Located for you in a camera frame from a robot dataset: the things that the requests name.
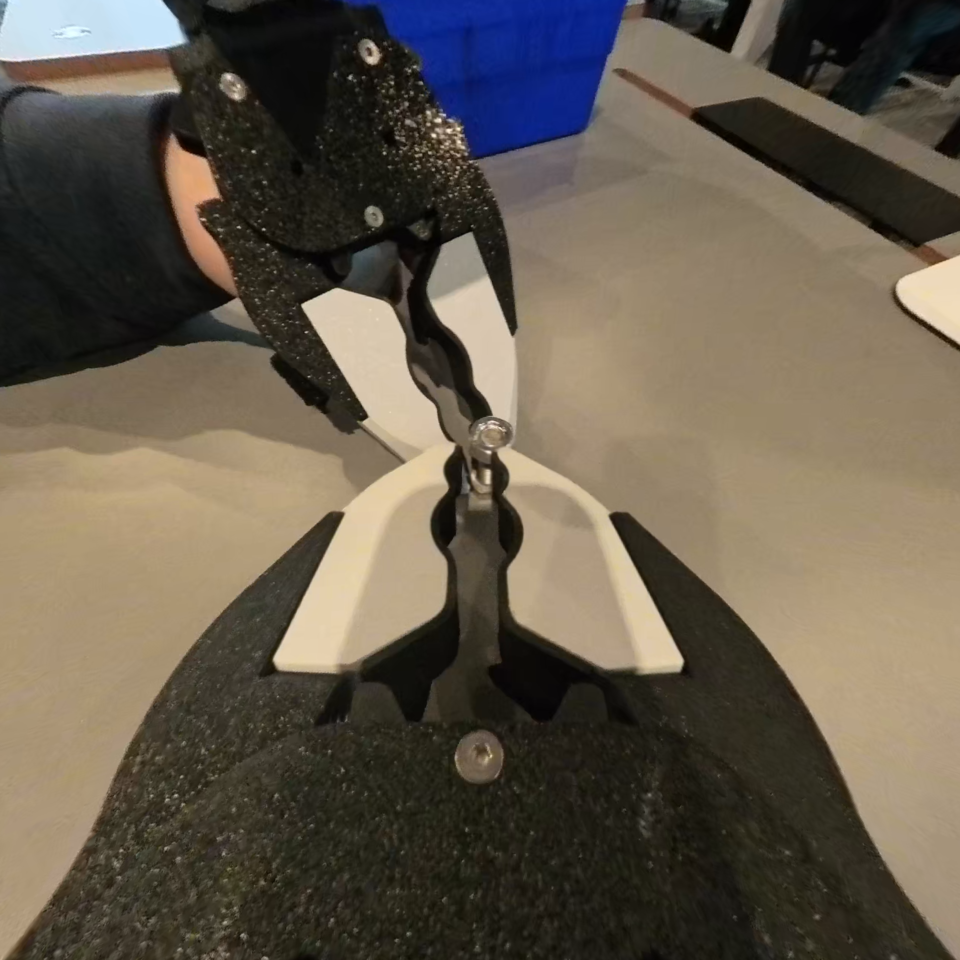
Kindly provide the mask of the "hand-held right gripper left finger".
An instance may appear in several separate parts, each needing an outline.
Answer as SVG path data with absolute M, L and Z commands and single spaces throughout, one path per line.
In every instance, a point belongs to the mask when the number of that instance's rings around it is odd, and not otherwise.
M 346 505 L 273 655 L 277 671 L 349 671 L 443 611 L 450 562 L 432 522 L 453 454 L 432 446 Z

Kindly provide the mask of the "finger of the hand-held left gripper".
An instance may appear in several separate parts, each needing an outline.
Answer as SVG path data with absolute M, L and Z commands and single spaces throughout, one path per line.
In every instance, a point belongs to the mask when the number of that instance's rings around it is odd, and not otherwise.
M 474 233 L 432 249 L 419 271 L 424 373 L 444 435 L 465 439 L 488 416 L 517 429 L 515 336 Z
M 307 320 L 365 414 L 358 425 L 402 461 L 452 445 L 450 365 L 435 342 L 418 342 L 407 308 L 380 296 L 328 291 L 304 303 Z

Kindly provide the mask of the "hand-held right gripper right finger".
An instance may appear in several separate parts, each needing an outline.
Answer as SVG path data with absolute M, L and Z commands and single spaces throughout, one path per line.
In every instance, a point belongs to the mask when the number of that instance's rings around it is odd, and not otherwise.
M 682 672 L 684 657 L 611 519 L 574 481 L 515 450 L 501 457 L 519 546 L 506 567 L 518 627 L 605 671 Z

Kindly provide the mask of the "silver hex bolt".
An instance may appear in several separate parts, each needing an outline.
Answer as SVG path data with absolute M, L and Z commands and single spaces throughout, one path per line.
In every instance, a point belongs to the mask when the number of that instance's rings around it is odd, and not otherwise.
M 494 505 L 495 464 L 498 454 L 476 459 L 467 444 L 467 483 L 466 514 L 470 517 L 488 513 Z

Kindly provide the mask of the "large blue plastic bin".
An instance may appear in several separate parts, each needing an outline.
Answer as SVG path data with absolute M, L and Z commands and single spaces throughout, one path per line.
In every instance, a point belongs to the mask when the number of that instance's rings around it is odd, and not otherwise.
M 589 125 L 623 1 L 375 1 L 482 160 Z

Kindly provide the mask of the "person's left forearm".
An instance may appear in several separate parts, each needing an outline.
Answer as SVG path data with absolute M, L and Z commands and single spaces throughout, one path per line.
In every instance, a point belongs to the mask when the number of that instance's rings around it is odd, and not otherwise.
M 237 295 L 177 138 L 178 96 L 67 95 L 2 80 L 2 385 L 129 354 Z

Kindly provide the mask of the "white-based sign stand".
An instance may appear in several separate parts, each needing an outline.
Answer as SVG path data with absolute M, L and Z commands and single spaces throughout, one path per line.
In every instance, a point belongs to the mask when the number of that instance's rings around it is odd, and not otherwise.
M 959 255 L 906 274 L 894 298 L 915 321 L 959 348 Z

